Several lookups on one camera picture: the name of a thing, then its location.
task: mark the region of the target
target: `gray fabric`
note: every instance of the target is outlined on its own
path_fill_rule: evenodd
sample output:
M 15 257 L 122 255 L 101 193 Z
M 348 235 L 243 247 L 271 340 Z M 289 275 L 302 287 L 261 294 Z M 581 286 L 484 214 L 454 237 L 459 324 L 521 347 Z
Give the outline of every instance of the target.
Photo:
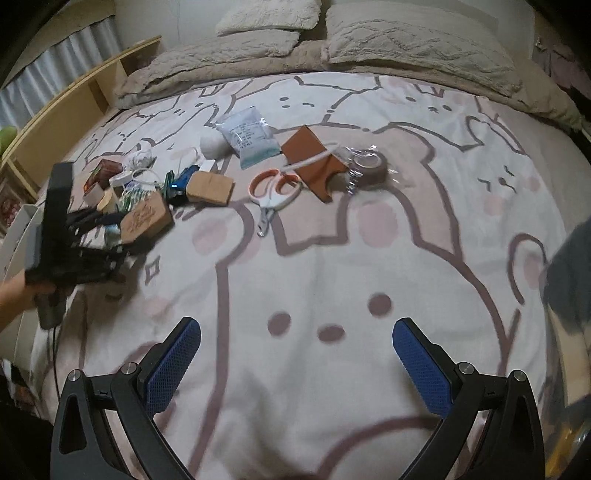
M 115 17 L 70 35 L 25 67 L 0 90 L 0 128 L 22 128 L 78 77 L 123 50 Z

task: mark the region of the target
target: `human hand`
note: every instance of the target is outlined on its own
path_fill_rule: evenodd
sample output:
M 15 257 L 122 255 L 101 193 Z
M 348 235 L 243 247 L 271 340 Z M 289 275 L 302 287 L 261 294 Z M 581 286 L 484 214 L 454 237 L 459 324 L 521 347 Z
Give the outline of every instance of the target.
M 25 310 L 35 308 L 33 298 L 37 294 L 49 294 L 56 290 L 55 285 L 43 282 L 26 285 L 25 271 L 21 270 L 10 280 L 0 284 L 0 330 L 4 324 Z

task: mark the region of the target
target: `white string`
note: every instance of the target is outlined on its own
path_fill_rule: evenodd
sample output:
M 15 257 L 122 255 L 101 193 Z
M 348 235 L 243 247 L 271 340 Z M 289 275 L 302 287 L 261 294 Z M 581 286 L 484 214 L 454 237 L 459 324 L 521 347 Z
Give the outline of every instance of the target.
M 162 183 L 162 180 L 160 179 L 158 174 L 154 170 L 152 170 L 151 168 L 138 168 L 137 170 L 134 170 L 134 172 L 131 174 L 132 181 L 135 181 L 135 182 L 139 183 L 140 185 L 148 185 L 150 187 L 154 187 L 153 181 L 138 180 L 135 177 L 136 175 L 139 175 L 140 173 L 144 173 L 146 171 L 149 171 L 152 175 L 154 175 L 154 177 L 156 177 L 156 179 L 158 180 L 158 183 Z
M 314 155 L 306 160 L 299 161 L 298 163 L 292 163 L 290 165 L 286 165 L 279 169 L 280 172 L 285 173 L 286 171 L 296 170 L 297 168 L 307 167 L 308 165 L 312 165 L 317 161 L 322 160 L 323 158 L 328 157 L 329 155 L 333 154 L 339 147 L 340 144 L 337 142 L 328 142 L 326 145 L 331 145 L 327 147 L 326 150 L 319 153 L 318 155 Z

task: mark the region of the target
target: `white roll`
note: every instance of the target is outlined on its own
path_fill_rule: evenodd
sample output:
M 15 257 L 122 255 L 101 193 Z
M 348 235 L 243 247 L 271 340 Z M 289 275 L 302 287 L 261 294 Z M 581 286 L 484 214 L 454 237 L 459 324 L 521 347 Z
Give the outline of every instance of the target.
M 201 153 L 208 160 L 220 160 L 232 151 L 232 147 L 217 130 L 201 137 Z

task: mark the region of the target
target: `small brown box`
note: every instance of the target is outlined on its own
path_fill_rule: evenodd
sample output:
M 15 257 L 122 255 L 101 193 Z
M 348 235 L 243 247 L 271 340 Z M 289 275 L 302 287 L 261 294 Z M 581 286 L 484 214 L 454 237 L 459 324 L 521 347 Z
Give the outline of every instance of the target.
M 151 193 L 121 221 L 121 242 L 130 244 L 142 235 L 153 237 L 172 221 L 173 216 L 160 192 Z
M 209 202 L 215 205 L 227 205 L 234 188 L 234 180 L 217 173 L 196 171 L 185 189 L 191 202 Z

